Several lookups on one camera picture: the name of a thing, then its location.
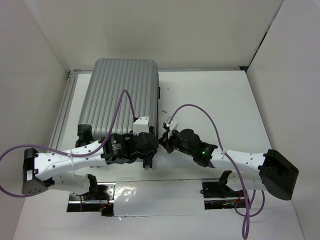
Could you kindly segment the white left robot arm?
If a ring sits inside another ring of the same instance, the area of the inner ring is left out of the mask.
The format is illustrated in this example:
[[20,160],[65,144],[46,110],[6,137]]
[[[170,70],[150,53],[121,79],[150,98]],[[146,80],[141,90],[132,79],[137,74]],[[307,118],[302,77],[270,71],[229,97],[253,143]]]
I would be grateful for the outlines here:
[[70,171],[93,166],[130,164],[137,159],[147,165],[157,153],[159,143],[152,132],[112,133],[108,140],[97,140],[88,145],[64,151],[38,152],[35,148],[24,151],[22,167],[22,194],[35,196],[49,188],[74,192],[88,200],[97,197],[99,187],[92,174],[71,176]]

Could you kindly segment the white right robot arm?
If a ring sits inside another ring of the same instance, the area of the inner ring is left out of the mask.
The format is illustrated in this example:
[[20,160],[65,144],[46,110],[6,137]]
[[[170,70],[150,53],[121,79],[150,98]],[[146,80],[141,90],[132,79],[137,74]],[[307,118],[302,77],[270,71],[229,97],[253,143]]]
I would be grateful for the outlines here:
[[192,129],[167,131],[158,142],[169,154],[179,151],[201,167],[223,169],[218,184],[223,196],[246,188],[267,191],[284,201],[292,199],[299,170],[277,150],[269,149],[266,153],[221,150],[201,141]]

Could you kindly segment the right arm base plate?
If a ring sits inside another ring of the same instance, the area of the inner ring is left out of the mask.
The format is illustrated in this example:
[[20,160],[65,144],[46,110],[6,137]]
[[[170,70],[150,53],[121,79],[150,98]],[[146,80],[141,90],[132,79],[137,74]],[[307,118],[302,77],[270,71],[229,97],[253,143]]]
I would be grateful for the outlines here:
[[233,209],[237,203],[240,208],[245,208],[242,190],[234,191],[217,181],[203,181],[200,193],[204,199],[205,210]]

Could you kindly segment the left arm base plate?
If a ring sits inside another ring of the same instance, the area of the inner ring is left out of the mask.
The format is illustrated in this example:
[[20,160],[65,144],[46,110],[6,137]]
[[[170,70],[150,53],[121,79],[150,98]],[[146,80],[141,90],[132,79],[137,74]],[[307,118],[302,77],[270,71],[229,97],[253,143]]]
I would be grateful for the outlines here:
[[94,195],[78,196],[69,194],[67,213],[97,212],[105,217],[114,216],[115,182],[99,182]]

